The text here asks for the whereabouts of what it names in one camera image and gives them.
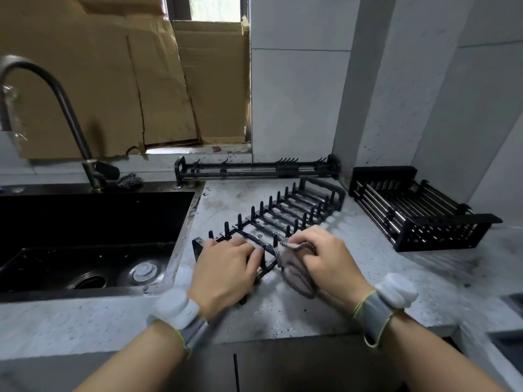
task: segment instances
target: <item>faucet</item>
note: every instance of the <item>faucet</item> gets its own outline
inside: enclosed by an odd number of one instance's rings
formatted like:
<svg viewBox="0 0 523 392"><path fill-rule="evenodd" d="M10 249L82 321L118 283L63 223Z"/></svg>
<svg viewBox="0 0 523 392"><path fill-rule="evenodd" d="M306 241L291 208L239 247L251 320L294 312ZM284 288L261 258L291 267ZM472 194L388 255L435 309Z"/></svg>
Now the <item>faucet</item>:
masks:
<svg viewBox="0 0 523 392"><path fill-rule="evenodd" d="M15 55L6 55L0 57L0 130L12 131L11 121L7 110L7 102L4 95L4 82L7 75L15 68L22 68L34 72L37 76L42 78L53 90L58 103L64 113L71 133L82 157L82 166L91 185L91 189L97 192L102 191L107 186L108 180L118 180L120 177L120 170L113 165L105 164L93 158L91 150L82 133L76 114L69 102L69 98L65 93L62 85L58 80L47 70L24 57Z"/></svg>

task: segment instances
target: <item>cleaning cloth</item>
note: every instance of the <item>cleaning cloth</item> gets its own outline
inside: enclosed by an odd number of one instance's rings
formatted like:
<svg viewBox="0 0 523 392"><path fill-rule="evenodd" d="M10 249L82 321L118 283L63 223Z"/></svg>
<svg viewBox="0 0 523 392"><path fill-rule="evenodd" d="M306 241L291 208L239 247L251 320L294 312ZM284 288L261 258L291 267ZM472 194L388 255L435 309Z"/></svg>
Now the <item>cleaning cloth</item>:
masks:
<svg viewBox="0 0 523 392"><path fill-rule="evenodd" d="M281 267L284 281L302 296L314 298L318 286L314 283L305 264L297 256L300 250L308 250L310 254L316 256L316 248L312 243L289 243L288 239L284 239L276 248L276 260Z"/></svg>

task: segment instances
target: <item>hand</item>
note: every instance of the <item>hand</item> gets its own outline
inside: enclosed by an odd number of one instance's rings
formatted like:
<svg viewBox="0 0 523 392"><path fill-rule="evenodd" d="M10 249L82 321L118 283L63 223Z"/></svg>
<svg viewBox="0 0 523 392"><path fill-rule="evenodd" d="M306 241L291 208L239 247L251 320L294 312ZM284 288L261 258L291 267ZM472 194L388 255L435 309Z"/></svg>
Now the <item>hand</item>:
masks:
<svg viewBox="0 0 523 392"><path fill-rule="evenodd" d="M207 322L252 291L262 255L263 249L255 250L240 237L205 241L187 295L200 306Z"/></svg>
<svg viewBox="0 0 523 392"><path fill-rule="evenodd" d="M289 238L290 243L312 243L317 256L308 250L298 255L316 284L354 311L356 305L374 288L366 281L345 243L318 226L299 231Z"/></svg>

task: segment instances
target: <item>sink basin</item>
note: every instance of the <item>sink basin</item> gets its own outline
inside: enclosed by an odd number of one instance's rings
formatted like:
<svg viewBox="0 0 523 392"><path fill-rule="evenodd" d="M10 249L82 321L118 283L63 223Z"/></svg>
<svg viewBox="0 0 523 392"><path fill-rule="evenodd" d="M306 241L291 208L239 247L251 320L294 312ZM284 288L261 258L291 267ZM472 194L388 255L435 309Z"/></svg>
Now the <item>sink basin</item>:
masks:
<svg viewBox="0 0 523 392"><path fill-rule="evenodd" d="M203 184L3 187L0 302L153 294L172 286Z"/></svg>

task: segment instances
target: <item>person's left hand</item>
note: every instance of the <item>person's left hand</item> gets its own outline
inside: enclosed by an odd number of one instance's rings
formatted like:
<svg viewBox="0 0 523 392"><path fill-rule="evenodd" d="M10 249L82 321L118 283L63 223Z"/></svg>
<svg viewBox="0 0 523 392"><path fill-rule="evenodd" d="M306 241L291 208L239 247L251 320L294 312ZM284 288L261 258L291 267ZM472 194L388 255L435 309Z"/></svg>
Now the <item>person's left hand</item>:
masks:
<svg viewBox="0 0 523 392"><path fill-rule="evenodd" d="M252 291L262 255L263 249L255 250L240 237L205 241L187 295L200 306L207 322Z"/></svg>

